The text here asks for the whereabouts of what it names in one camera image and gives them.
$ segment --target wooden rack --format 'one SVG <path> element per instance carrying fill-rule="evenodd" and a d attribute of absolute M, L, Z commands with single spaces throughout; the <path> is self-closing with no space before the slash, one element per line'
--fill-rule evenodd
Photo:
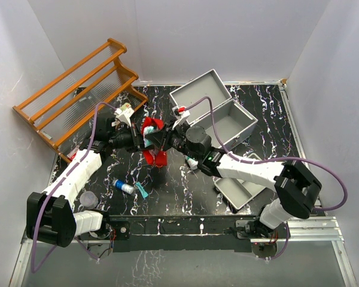
<path fill-rule="evenodd" d="M 104 45 L 13 109 L 50 148 L 70 163 L 68 152 L 61 146 L 89 122 L 98 102 L 108 103 L 120 93 L 127 92 L 128 96 L 136 98 L 132 106 L 137 111 L 148 100 L 132 86 L 138 75 L 118 58 L 125 52 L 125 45 L 108 39 Z"/>

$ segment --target red cloth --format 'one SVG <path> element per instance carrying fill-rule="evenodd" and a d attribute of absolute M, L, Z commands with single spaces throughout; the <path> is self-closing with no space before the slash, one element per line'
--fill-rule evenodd
<path fill-rule="evenodd" d="M 158 118 L 149 118 L 146 117 L 144 124 L 141 127 L 142 134 L 144 133 L 144 129 L 148 126 L 158 127 L 159 129 L 163 128 L 163 121 L 159 120 Z M 147 163 L 151 166 L 162 167 L 168 165 L 168 158 L 166 156 L 166 152 L 159 151 L 155 158 L 150 154 L 149 151 L 142 152 Z"/>

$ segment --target gray round object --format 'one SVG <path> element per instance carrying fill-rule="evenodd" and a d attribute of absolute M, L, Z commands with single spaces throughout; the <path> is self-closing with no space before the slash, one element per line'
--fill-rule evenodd
<path fill-rule="evenodd" d="M 96 197 L 96 195 L 93 192 L 85 191 L 80 196 L 80 203 L 88 209 L 93 209 L 98 204 L 98 198 Z"/>

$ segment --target black marble table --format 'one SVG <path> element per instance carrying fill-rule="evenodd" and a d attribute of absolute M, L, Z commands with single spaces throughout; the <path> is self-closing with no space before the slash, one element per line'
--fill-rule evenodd
<path fill-rule="evenodd" d="M 134 120 L 141 125 L 144 117 L 173 117 L 169 93 L 176 86 L 148 86 L 137 89 L 149 98 L 149 102 L 137 111 Z M 233 151 L 238 155 L 252 152 L 261 158 L 299 156 L 278 85 L 227 86 L 228 91 L 257 119 L 252 135 Z M 55 175 L 66 167 L 57 162 Z M 117 178 L 133 185 L 140 182 L 149 196 L 140 193 L 125 194 L 112 186 Z M 129 154 L 125 150 L 114 151 L 102 167 L 86 183 L 81 192 L 93 191 L 99 198 L 98 209 L 111 215 L 231 215 L 235 210 L 214 188 L 213 178 L 199 171 L 192 171 L 184 156 L 174 149 L 168 151 L 168 166 L 147 165 L 141 153 Z M 255 216 L 264 204 L 276 195 L 264 190 L 244 206 L 238 214 Z M 77 200 L 76 211 L 83 210 Z"/>

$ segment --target gray tray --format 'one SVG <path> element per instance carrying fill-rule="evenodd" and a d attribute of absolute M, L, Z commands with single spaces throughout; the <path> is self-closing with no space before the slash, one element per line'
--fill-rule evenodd
<path fill-rule="evenodd" d="M 257 154 L 250 154 L 248 157 L 261 159 Z M 214 185 L 236 210 L 244 207 L 245 204 L 265 189 L 261 185 L 235 178 L 218 178 Z"/>
<path fill-rule="evenodd" d="M 248 138 L 258 120 L 232 99 L 215 70 L 191 80 L 172 91 L 175 106 L 190 106 L 204 96 L 212 100 L 217 133 L 228 149 Z M 188 123 L 202 126 L 212 138 L 213 146 L 220 147 L 211 125 L 210 105 L 204 101 L 190 110 Z"/>

